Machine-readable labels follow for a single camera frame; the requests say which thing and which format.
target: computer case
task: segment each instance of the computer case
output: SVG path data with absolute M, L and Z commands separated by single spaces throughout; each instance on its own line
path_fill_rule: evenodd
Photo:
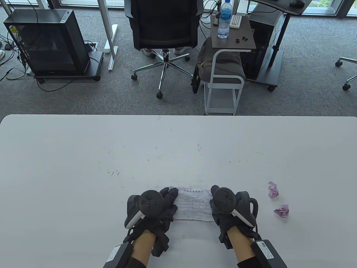
M 35 75 L 85 74 L 90 58 L 73 10 L 15 9 L 4 25 Z
M 257 4 L 253 12 L 248 15 L 250 27 L 254 30 L 256 49 L 248 53 L 241 53 L 242 66 L 247 79 L 257 79 L 261 66 L 268 58 L 269 53 L 266 52 L 270 45 L 273 46 L 275 34 L 280 29 L 278 21 L 282 14 L 283 12 L 275 8 Z

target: white sneaker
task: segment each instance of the white sneaker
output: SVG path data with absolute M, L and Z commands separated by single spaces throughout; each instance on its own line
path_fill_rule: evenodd
M 174 54 L 175 55 L 181 55 L 184 53 L 185 50 L 189 49 L 189 46 L 184 46 L 182 48 L 174 48 Z
M 0 50 L 0 60 L 2 60 L 2 58 L 5 56 L 5 51 Z
M 152 54 L 152 49 L 143 48 L 142 51 L 144 52 L 145 56 L 150 56 Z

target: paper sheet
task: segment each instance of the paper sheet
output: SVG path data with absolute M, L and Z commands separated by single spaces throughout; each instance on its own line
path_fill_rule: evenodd
M 177 188 L 178 196 L 175 200 L 175 205 L 178 209 L 174 219 L 213 221 L 210 206 L 212 194 L 209 190 Z

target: bottle label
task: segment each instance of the bottle label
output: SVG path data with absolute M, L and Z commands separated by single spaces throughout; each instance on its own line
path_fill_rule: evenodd
M 229 21 L 231 19 L 231 17 L 232 17 L 232 14 L 221 13 L 220 20 Z

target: water bottle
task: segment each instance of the water bottle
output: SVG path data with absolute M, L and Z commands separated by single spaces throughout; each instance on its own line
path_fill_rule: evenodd
M 231 22 L 233 7 L 230 0 L 225 0 L 225 3 L 221 6 L 221 15 L 218 25 L 217 36 L 221 39 L 225 39 L 229 35 L 229 23 Z

